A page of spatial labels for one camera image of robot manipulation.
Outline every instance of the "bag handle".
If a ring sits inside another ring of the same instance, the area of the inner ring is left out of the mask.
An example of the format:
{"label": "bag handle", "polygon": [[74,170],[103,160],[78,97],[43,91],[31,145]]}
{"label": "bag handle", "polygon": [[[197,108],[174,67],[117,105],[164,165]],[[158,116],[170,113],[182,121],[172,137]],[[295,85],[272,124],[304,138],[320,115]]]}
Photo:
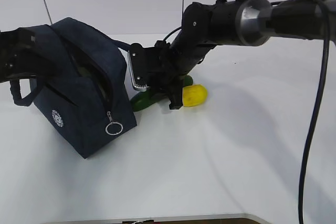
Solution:
{"label": "bag handle", "polygon": [[14,104],[17,106],[26,106],[26,107],[32,104],[32,102],[41,92],[45,84],[44,80],[36,79],[36,88],[32,90],[31,93],[28,94],[26,97],[22,98],[20,80],[10,81],[9,83],[11,84],[10,92],[12,93]]}

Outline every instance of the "white logo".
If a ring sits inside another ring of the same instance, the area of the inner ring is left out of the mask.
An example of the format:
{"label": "white logo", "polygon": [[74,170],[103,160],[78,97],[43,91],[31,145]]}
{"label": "white logo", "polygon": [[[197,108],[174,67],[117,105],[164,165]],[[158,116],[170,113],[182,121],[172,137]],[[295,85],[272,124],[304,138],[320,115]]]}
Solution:
{"label": "white logo", "polygon": [[52,118],[54,119],[57,126],[62,128],[64,124],[61,115],[56,110],[53,110],[51,115],[53,116]]}

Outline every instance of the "bag zipper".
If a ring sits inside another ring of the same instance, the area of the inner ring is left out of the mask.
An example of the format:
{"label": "bag zipper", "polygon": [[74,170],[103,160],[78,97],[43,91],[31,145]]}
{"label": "bag zipper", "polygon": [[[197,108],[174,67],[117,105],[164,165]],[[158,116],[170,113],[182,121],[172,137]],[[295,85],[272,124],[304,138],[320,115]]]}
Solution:
{"label": "bag zipper", "polygon": [[110,123],[108,124],[111,125],[113,123],[116,123],[116,121],[113,120],[112,118],[112,106],[113,106],[113,87],[112,87],[112,83],[110,81],[110,78],[107,76],[107,74],[103,71],[103,69],[96,63],[94,62],[82,49],[80,49],[78,46],[76,46],[75,44],[73,44],[71,41],[69,41],[68,39],[64,38],[63,36],[61,36],[61,38],[63,40],[66,41],[67,44],[71,45],[73,48],[75,48],[76,50],[80,51],[81,54],[83,56],[85,56],[86,60],[88,60],[88,62],[103,76],[106,84],[108,85],[108,90],[105,90],[106,93],[106,97],[104,97],[100,87],[98,86],[98,78],[97,76],[94,76],[93,74],[93,84],[94,87],[96,89],[96,91],[98,92],[98,95],[100,97],[100,100],[103,104],[104,110],[106,112],[106,116],[109,119]]}

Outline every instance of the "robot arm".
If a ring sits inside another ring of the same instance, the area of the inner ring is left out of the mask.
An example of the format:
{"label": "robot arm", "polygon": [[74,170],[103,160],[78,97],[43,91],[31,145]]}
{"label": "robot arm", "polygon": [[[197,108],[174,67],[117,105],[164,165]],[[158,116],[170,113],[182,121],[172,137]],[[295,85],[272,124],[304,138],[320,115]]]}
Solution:
{"label": "robot arm", "polygon": [[[322,0],[328,8],[331,40],[336,41],[336,0]],[[181,31],[172,44],[158,41],[153,48],[133,44],[129,62],[136,89],[166,94],[171,109],[182,106],[182,80],[206,54],[220,45],[260,46],[270,37],[324,39],[325,21],[318,4],[288,0],[193,3],[182,17]]]}

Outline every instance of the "white table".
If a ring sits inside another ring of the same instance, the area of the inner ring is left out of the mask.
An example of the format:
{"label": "white table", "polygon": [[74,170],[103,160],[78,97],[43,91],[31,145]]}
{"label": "white table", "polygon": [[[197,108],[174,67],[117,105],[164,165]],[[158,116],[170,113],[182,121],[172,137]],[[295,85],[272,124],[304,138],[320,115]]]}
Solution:
{"label": "white table", "polygon": [[[164,35],[112,37],[151,46]],[[0,223],[297,223],[321,45],[272,39],[257,48],[218,47],[192,71],[207,87],[204,105],[170,111],[167,101],[155,104],[136,113],[137,128],[87,160],[34,106],[14,106],[1,84]],[[129,76],[126,84],[130,90]],[[336,219],[334,46],[325,90],[308,164],[306,224]]]}

